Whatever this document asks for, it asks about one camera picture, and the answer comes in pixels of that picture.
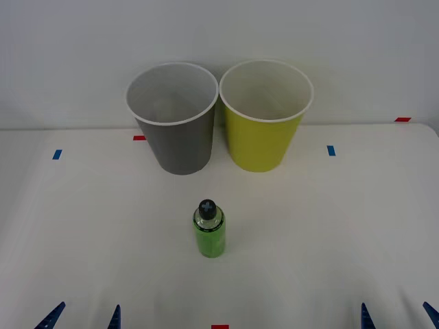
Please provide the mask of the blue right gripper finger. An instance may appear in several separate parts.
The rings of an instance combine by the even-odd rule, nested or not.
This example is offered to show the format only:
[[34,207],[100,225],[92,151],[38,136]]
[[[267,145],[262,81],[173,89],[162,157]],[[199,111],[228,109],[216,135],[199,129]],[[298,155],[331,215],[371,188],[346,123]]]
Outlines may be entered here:
[[361,329],[376,329],[373,320],[364,303],[361,304]]
[[429,318],[432,321],[435,329],[439,329],[439,312],[434,309],[428,302],[423,303],[423,308],[429,315]]

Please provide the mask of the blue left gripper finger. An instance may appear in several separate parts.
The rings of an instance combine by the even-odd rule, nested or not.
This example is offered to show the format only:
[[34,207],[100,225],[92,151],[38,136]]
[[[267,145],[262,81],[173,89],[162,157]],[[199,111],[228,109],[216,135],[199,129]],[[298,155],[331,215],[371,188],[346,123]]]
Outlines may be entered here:
[[116,305],[114,313],[112,314],[108,329],[121,329],[121,307]]
[[65,306],[65,302],[59,303],[34,329],[53,329]]

